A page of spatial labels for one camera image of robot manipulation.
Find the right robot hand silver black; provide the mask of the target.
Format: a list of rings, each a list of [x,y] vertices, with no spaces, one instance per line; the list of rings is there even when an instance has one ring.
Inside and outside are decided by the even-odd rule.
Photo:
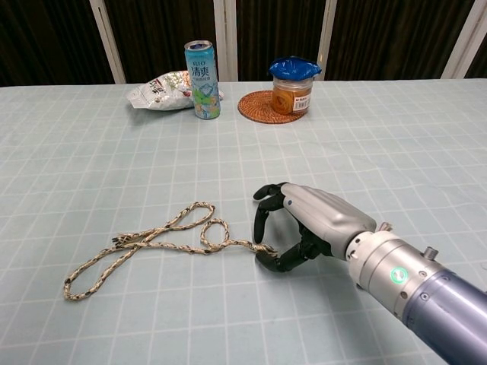
[[[349,244],[357,235],[373,232],[376,221],[337,195],[290,182],[268,184],[253,198],[259,202],[253,239],[261,243],[271,211],[285,209],[298,222],[299,243],[281,255],[258,252],[256,260],[273,272],[287,272],[319,255],[345,259]]]

